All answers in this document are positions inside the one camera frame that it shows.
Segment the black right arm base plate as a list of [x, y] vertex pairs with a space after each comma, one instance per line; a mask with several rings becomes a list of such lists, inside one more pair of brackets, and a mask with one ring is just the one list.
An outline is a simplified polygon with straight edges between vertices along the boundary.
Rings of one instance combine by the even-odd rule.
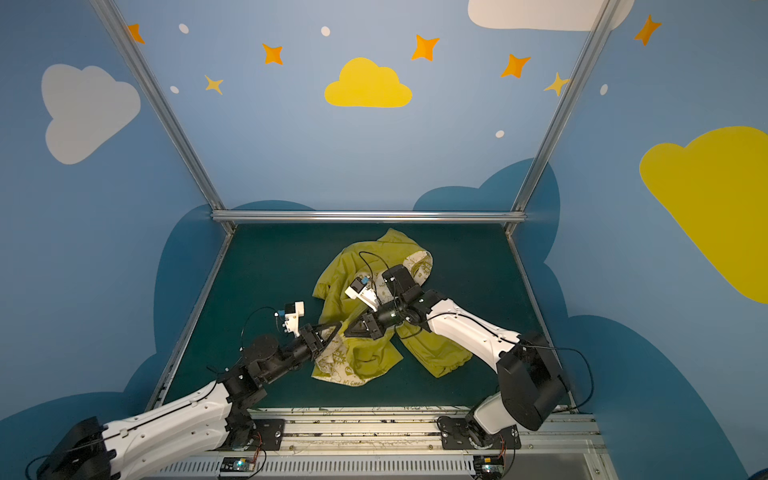
[[518, 450], [522, 446], [516, 425], [491, 434], [485, 432], [474, 420], [440, 416], [436, 426], [444, 450]]

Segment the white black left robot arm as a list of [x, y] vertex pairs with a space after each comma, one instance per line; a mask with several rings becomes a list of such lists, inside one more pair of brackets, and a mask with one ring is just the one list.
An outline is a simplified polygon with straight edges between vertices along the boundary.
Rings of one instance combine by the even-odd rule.
[[159, 408], [102, 424], [95, 417], [73, 426], [54, 448], [27, 466], [29, 479], [142, 479], [162, 468], [222, 446], [241, 448], [255, 430], [249, 408], [266, 385], [314, 361], [341, 323], [304, 325], [281, 344], [262, 335], [217, 379]]

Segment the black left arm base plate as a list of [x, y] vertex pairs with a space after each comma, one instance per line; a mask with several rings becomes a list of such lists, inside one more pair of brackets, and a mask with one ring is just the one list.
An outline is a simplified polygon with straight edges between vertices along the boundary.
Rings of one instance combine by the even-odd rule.
[[278, 451], [281, 447], [286, 422], [280, 418], [257, 418], [243, 426], [234, 427], [222, 449], [233, 451]]

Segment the lime green jacket printed lining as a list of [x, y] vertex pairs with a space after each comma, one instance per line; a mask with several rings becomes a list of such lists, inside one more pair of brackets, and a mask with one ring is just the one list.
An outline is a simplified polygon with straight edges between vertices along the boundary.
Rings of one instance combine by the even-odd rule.
[[[389, 267], [404, 265], [415, 282], [422, 285], [429, 278], [433, 257], [406, 234], [390, 229], [375, 241], [362, 241], [344, 248], [326, 267], [314, 287], [313, 296], [324, 301], [320, 321], [341, 322], [345, 327], [368, 307], [345, 295], [345, 289], [357, 276], [375, 281], [379, 300], [390, 301], [392, 294], [382, 273]], [[385, 375], [403, 356], [393, 345], [400, 338], [405, 348], [435, 378], [443, 377], [466, 364], [472, 354], [457, 343], [402, 323], [377, 340], [346, 338], [333, 356], [322, 354], [315, 361], [312, 377], [352, 387]]]

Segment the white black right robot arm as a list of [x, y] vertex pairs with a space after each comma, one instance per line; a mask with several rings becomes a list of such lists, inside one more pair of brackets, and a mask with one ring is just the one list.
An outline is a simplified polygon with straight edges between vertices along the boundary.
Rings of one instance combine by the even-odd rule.
[[436, 290], [423, 290], [403, 265], [383, 273], [392, 299], [370, 307], [346, 328], [348, 338], [377, 340], [391, 328], [412, 325], [465, 348], [496, 374], [499, 390], [473, 407], [465, 423], [474, 442], [512, 427], [537, 431], [570, 391], [545, 335], [496, 326]]

